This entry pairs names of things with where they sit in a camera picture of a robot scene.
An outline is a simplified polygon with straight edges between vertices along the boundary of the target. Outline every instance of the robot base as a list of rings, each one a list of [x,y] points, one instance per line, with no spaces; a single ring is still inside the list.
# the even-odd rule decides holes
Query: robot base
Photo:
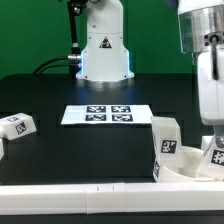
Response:
[[[87,79],[76,79],[78,85],[83,85],[91,88],[96,89],[113,89],[113,88],[120,88],[124,86],[129,86],[134,83],[134,77],[123,79],[120,81],[111,81],[111,82],[99,82],[99,81],[90,81]]]

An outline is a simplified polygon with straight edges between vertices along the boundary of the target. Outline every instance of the cable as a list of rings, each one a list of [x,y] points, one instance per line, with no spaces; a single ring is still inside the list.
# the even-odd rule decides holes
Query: cable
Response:
[[[212,40],[212,64],[213,64],[213,78],[215,80],[219,79],[219,74],[218,74],[218,65],[217,65],[217,42],[219,41],[218,36],[214,35],[211,38]]]
[[[69,67],[69,65],[51,65],[51,66],[47,66],[47,67],[41,69],[38,74],[42,74],[47,69],[57,68],[57,67]]]
[[[62,56],[62,57],[57,57],[57,58],[53,58],[53,59],[51,59],[51,60],[49,60],[49,61],[46,61],[46,62],[44,62],[42,65],[40,65],[39,67],[37,67],[37,68],[34,70],[33,74],[34,74],[34,75],[35,75],[35,74],[38,74],[38,72],[39,72],[41,69],[43,69],[45,66],[47,66],[47,65],[49,65],[49,64],[52,64],[53,62],[56,62],[56,61],[62,61],[62,60],[67,60],[67,59],[68,59],[67,56]]]

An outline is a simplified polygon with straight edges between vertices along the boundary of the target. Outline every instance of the green screen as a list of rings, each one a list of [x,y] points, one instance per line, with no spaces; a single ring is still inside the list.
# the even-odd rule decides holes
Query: green screen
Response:
[[[191,73],[191,56],[181,53],[178,18],[163,0],[123,0],[125,46],[135,73]],[[0,1],[0,78],[31,73],[43,62],[70,53],[66,0]],[[86,13],[77,18],[86,44]],[[65,68],[49,72],[66,73]]]

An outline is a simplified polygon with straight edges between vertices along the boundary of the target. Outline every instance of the white paper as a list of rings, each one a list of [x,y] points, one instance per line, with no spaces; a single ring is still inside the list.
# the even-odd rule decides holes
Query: white paper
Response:
[[[148,105],[67,106],[61,124],[151,124]]]

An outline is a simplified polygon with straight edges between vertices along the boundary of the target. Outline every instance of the black table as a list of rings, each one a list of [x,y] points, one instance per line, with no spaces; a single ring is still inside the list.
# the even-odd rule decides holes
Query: black table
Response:
[[[154,148],[150,125],[60,125],[66,105],[89,104],[149,105],[154,116],[177,120],[182,144],[187,146],[200,147],[201,136],[213,134],[211,127],[201,123],[197,81],[192,74],[139,74],[132,86],[110,90],[77,86],[65,75],[11,75],[0,81],[0,118],[20,112],[29,114],[38,131],[13,141],[4,140],[1,184],[152,182]],[[210,212],[216,215],[214,219],[207,219],[206,214],[36,216],[32,223],[198,223],[198,215],[203,215],[200,222],[217,223],[224,213]],[[17,221],[24,223],[31,218],[18,217]],[[2,216],[0,223],[11,219]]]

